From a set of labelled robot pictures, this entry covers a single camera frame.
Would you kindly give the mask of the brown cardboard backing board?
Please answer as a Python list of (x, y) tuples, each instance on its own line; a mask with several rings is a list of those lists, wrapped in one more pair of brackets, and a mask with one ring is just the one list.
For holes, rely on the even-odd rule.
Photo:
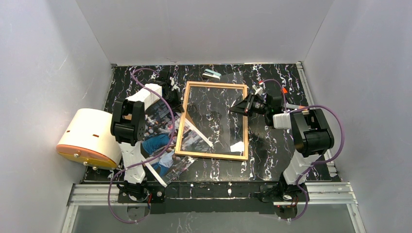
[(132, 119), (132, 115), (129, 114), (129, 115), (123, 116), (123, 118), (126, 119), (126, 120), (131, 120), (131, 119)]

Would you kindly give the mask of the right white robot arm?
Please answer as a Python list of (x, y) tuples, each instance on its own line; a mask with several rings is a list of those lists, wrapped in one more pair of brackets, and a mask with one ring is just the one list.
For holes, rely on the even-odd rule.
[(284, 97), (248, 94), (245, 99), (230, 107), (230, 112), (250, 117), (264, 116), (267, 126), (273, 129), (290, 130), (295, 147), (288, 167), (279, 178), (285, 185), (300, 185), (306, 181), (306, 174), (328, 149), (334, 146), (334, 135), (321, 105), (286, 111)]

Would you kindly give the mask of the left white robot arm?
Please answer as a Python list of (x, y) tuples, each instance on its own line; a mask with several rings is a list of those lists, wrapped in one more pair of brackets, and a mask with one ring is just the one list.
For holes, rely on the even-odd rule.
[(149, 80), (147, 84), (138, 81), (135, 74), (139, 70), (131, 72), (131, 77), (141, 86), (141, 89), (124, 100), (117, 100), (113, 106), (110, 132), (118, 142), (124, 168), (116, 175), (124, 174), (124, 180), (131, 184), (141, 184), (145, 177), (145, 168), (153, 174), (157, 181), (167, 187), (167, 183), (156, 172), (151, 161), (157, 159), (156, 155), (146, 159), (142, 154), (141, 142), (146, 131), (145, 111), (148, 107), (159, 100), (166, 105), (171, 118), (171, 134), (175, 132), (175, 112), (183, 112), (179, 93), (173, 88), (174, 81), (171, 73), (167, 70), (160, 71), (155, 79)]

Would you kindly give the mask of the printed colour photo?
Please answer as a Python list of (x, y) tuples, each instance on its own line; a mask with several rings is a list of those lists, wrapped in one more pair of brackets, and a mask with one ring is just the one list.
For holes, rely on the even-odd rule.
[[(172, 118), (168, 108), (162, 101), (157, 101), (145, 110), (146, 132), (141, 142), (143, 150), (148, 154), (147, 158), (155, 157), (167, 145), (171, 137)], [(191, 166), (196, 159), (190, 156), (179, 156), (174, 153), (177, 142), (180, 113), (174, 113), (175, 135), (172, 138), (170, 148), (162, 155), (151, 161), (150, 164), (159, 174), (160, 178), (170, 184), (183, 171)], [(185, 119), (181, 140), (181, 151), (209, 152), (212, 142), (200, 132), (191, 119)]]

